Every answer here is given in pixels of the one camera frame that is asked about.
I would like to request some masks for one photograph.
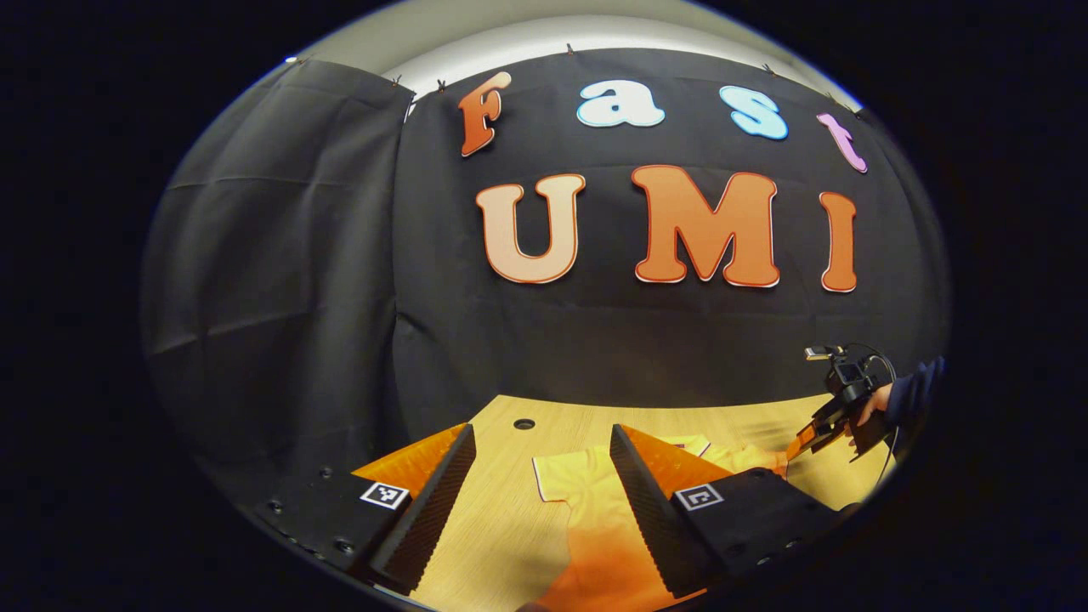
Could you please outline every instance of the black fabric backdrop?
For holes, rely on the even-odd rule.
[[[148,237],[143,335],[164,407],[249,506],[375,448],[394,316],[393,166],[412,93],[310,60],[227,108]]]
[[[469,158],[460,99],[498,70],[495,140]],[[651,88],[654,127],[576,118],[582,87]],[[762,91],[784,140],[742,132],[718,96]],[[243,506],[317,465],[358,466],[470,419],[498,393],[698,406],[823,392],[816,343],[861,341],[901,369],[942,352],[947,261],[922,186],[881,130],[818,93],[705,56],[621,49],[495,69],[421,98],[339,64],[284,65],[235,101],[170,182],[148,240],[143,332],[163,404],[198,462]],[[856,172],[816,115],[869,169]],[[778,186],[771,289],[638,280],[639,166],[685,169],[712,206],[734,172]],[[578,259],[544,285],[487,264],[475,195],[519,183],[519,243],[548,244],[544,176],[577,172]],[[821,192],[857,207],[857,289],[823,289]],[[724,261],[731,258],[731,247]]]
[[[457,105],[505,70],[494,140],[462,159]],[[665,120],[653,127],[590,127],[579,91],[606,79],[646,85]],[[742,132],[718,96],[725,85],[762,91],[789,125],[784,140]],[[816,115],[853,135],[868,163],[855,171]],[[639,166],[687,170],[716,206],[734,172],[778,186],[772,203],[771,289],[728,284],[720,267],[700,281],[638,280],[646,255]],[[475,195],[522,185],[518,241],[548,245],[544,176],[585,178],[578,195],[578,258],[562,278],[519,284],[495,273]],[[857,289],[826,291],[828,220],[820,192],[851,198]],[[412,438],[469,419],[496,393],[560,402],[700,406],[821,393],[825,366],[804,362],[815,343],[866,342],[901,370],[941,353],[951,309],[944,248],[924,189],[878,127],[828,97],[731,61],[650,49],[544,57],[496,68],[422,97],[405,124],[393,216],[397,397]],[[726,253],[725,261],[731,257]]]

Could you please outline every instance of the yellow shirt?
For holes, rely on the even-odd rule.
[[[786,476],[784,453],[747,444],[715,446],[703,436],[658,438],[729,472],[767,467]],[[536,485],[545,502],[567,502],[570,565],[536,601],[553,612],[652,611],[675,599],[665,588],[628,504],[623,486],[601,445],[577,453],[534,457]]]

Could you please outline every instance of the blue letter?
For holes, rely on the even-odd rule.
[[[615,95],[605,96],[608,91]],[[578,120],[593,127],[611,127],[625,122],[650,127],[665,120],[665,111],[654,106],[650,88],[634,81],[594,83],[582,89],[582,97],[592,99],[578,107]]]
[[[778,117],[778,105],[764,94],[728,85],[718,90],[718,95],[721,101],[733,107],[729,117],[744,132],[774,140],[781,140],[789,133],[786,122]]]

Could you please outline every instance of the pink letter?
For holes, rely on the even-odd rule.
[[[839,125],[839,122],[826,112],[824,114],[817,114],[816,120],[831,131],[831,137],[834,138],[834,144],[839,145],[839,150],[842,151],[842,157],[846,158],[846,161],[854,167],[854,170],[864,174],[868,167],[865,166],[865,160],[857,157],[857,154],[854,152],[854,147],[850,144],[850,142],[853,140],[853,137],[850,136],[850,132],[846,132],[845,127]]]

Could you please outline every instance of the screw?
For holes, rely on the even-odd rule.
[[[355,552],[355,544],[345,540],[344,538],[336,538],[335,541],[336,550],[343,552],[344,554],[351,554]]]

